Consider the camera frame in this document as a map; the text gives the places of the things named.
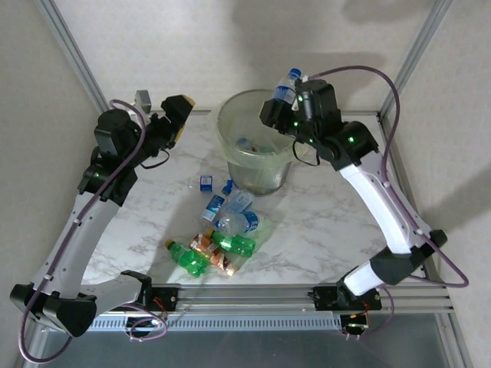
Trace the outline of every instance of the red wire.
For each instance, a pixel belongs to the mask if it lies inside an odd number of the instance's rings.
[[[364,301],[361,301],[365,306],[365,316],[367,316],[367,325],[370,326],[370,317],[368,316],[368,311],[370,310],[370,305],[366,304]]]
[[[155,297],[155,298],[153,299],[153,301],[154,301],[155,303],[157,303],[157,305],[160,307],[160,309],[162,310],[162,314],[164,314],[164,313],[165,313],[165,314],[166,314],[166,316],[168,316],[168,315],[169,315],[169,314],[167,313],[166,308],[164,308],[164,307],[163,307],[163,305],[162,305],[162,303],[163,303],[163,302],[162,302],[162,299],[160,299],[159,297]]]

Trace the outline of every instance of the trash can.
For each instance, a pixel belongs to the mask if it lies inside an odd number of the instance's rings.
[[[286,180],[294,159],[293,138],[278,133],[259,119],[264,102],[272,90],[247,90],[225,101],[216,117],[217,135],[223,158],[227,160],[230,178],[239,188],[258,196],[278,190]],[[238,146],[239,140],[250,144]],[[297,144],[303,156],[308,146]]]

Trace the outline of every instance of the white marble surface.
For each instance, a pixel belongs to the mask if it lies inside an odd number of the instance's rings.
[[[382,146],[375,117],[356,119],[371,128]],[[252,258],[245,263],[237,259],[237,265],[243,264],[232,277],[213,266],[201,278],[189,276],[163,243],[168,238],[189,242],[201,229],[199,216],[210,196],[196,186],[199,175],[228,178],[213,134],[206,116],[191,116],[169,162],[158,169],[137,170],[139,180],[103,234],[85,271],[85,283],[106,281],[127,269],[148,274],[154,283],[336,281],[384,247],[384,237],[364,203],[328,163],[293,163],[284,186],[253,204],[268,220],[252,233],[263,243]]]

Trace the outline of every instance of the robotic arm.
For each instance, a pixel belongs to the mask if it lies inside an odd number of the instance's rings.
[[[295,92],[293,106],[282,100],[266,101],[260,115],[262,122],[293,136],[296,142],[311,145],[320,158],[329,161],[364,200],[387,239],[387,247],[342,277],[332,295],[331,310],[357,311],[363,309],[361,301],[373,299],[377,293],[375,288],[401,282],[433,254],[422,235],[438,247],[447,237],[441,230],[432,230],[412,209],[392,178],[381,172],[383,156],[367,127],[357,121],[341,120],[330,84],[324,80],[298,80]],[[140,105],[141,101],[148,100],[142,96],[137,98]],[[144,306],[150,303],[151,279],[144,274],[124,271],[117,278],[97,285],[81,285],[81,280],[104,229],[137,180],[135,167],[148,157],[157,156],[160,150],[174,147],[193,105],[194,102],[184,96],[168,97],[162,102],[166,116],[150,117],[141,147],[90,210],[81,216],[86,204],[94,200],[94,193],[100,191],[118,166],[133,154],[142,134],[141,128],[124,110],[109,110],[99,117],[95,129],[97,147],[78,186],[79,194],[60,238],[33,281],[16,284],[11,292],[13,303],[21,311],[29,309],[31,319],[79,337],[94,318],[105,311],[134,301]],[[407,220],[407,214],[389,189],[396,192],[417,228]],[[77,228],[70,246],[50,272],[74,223]]]
[[[357,301],[369,300],[375,288],[398,284],[433,254],[434,250],[421,235],[431,239],[437,247],[441,247],[447,237],[441,230],[432,230],[414,211],[394,180],[381,172],[383,157],[367,127],[357,121],[341,120],[330,84],[325,80],[297,80],[295,89],[293,105],[274,99],[265,102],[260,114],[262,123],[281,134],[293,136],[295,142],[309,144],[320,158],[329,161],[364,200],[387,240],[385,249],[338,282],[332,305],[342,310],[355,310],[352,307]],[[417,228],[409,223],[389,188],[395,191]]]
[[[137,101],[140,101],[140,106],[142,101],[146,101],[144,107],[150,107],[146,91],[137,93]],[[25,311],[35,293],[38,294],[30,308],[31,319],[62,330],[72,337],[79,337],[94,318],[105,311],[133,301],[149,304],[152,284],[146,275],[124,271],[117,278],[102,284],[81,285],[81,281],[104,229],[137,181],[134,169],[147,158],[157,156],[159,151],[170,150],[175,146],[193,105],[194,102],[185,96],[168,97],[162,102],[161,107],[166,115],[158,117],[155,113],[150,117],[138,151],[88,212],[81,215],[86,204],[94,200],[94,194],[102,185],[106,185],[105,182],[118,166],[133,154],[142,134],[140,126],[124,110],[113,109],[99,116],[94,131],[97,147],[92,152],[91,164],[78,186],[79,193],[70,218],[33,281],[30,284],[16,284],[11,292],[12,302],[21,311]],[[71,236],[70,246],[64,251],[54,271],[50,272],[74,223],[77,228]]]

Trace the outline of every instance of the green plastic bottle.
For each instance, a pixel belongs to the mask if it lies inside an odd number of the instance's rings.
[[[240,235],[224,235],[220,232],[209,230],[206,234],[221,249],[236,253],[242,257],[251,258],[255,248],[255,241]]]
[[[186,269],[191,276],[198,278],[206,269],[208,261],[200,257],[194,250],[183,243],[173,240],[166,241],[172,259],[182,268]]]

